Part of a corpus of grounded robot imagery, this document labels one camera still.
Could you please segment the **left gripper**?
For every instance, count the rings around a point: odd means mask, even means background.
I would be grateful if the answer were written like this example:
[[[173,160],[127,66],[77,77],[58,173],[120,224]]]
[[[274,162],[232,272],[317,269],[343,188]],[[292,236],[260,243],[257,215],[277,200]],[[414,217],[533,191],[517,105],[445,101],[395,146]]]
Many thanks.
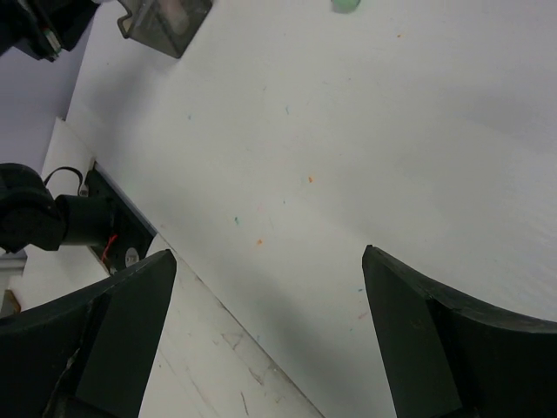
[[[91,0],[1,0],[1,52],[54,62],[72,51],[100,6]]]

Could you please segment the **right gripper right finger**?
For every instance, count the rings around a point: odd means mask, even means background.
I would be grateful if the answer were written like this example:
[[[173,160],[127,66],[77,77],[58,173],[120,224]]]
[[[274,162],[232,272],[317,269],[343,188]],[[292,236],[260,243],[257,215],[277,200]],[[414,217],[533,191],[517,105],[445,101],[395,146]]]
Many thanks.
[[[369,302],[398,417],[554,417],[556,324],[488,304],[368,246]]]

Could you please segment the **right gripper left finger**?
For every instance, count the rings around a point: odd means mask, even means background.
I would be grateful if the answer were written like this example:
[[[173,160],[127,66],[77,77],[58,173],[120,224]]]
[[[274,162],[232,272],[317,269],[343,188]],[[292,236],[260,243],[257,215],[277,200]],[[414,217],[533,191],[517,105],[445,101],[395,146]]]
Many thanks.
[[[177,272],[163,250],[1,320],[3,417],[136,417]]]

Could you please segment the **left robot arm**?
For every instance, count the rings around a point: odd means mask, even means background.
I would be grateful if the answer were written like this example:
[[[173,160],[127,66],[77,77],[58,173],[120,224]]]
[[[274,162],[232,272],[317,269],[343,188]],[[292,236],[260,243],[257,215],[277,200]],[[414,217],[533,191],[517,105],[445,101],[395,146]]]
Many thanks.
[[[98,1],[3,1],[1,52],[18,48],[53,62],[61,51],[77,46],[99,5]],[[54,197],[49,181],[27,165],[1,164],[2,250],[109,245],[117,217],[114,200],[81,192]]]

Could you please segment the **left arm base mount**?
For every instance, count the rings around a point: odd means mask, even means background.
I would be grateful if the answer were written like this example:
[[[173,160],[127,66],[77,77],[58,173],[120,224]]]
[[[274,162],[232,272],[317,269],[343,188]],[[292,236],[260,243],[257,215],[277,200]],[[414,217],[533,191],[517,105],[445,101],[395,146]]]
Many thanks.
[[[55,202],[65,222],[62,246],[85,246],[107,273],[114,274],[146,257],[157,232],[146,217],[95,162],[87,173],[60,166],[44,179],[67,171],[77,175],[75,195]]]

